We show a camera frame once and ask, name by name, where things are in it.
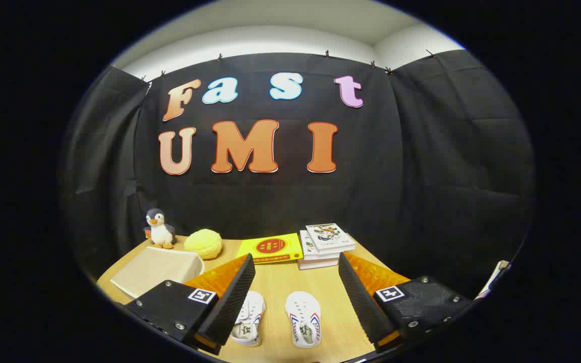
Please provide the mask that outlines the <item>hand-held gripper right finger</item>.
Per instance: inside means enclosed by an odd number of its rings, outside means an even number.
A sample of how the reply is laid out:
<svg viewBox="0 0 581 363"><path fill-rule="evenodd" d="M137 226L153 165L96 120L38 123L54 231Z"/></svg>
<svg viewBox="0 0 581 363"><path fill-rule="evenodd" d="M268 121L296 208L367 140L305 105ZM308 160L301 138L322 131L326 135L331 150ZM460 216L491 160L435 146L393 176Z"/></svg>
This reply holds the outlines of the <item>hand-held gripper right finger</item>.
<svg viewBox="0 0 581 363"><path fill-rule="evenodd" d="M376 351L420 344L472 304L432 276L409 279L348 252L339 255L338 273Z"/></svg>

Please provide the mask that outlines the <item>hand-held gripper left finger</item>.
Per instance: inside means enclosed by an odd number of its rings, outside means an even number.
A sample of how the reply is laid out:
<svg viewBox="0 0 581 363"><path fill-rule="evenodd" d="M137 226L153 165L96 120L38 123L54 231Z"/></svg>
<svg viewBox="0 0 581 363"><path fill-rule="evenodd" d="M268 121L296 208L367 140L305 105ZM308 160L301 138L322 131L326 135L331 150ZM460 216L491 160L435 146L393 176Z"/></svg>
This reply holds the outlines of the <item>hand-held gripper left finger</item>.
<svg viewBox="0 0 581 363"><path fill-rule="evenodd" d="M256 274L251 254L179 283L165 280L125 306L155 331L207 353L219 354Z"/></svg>

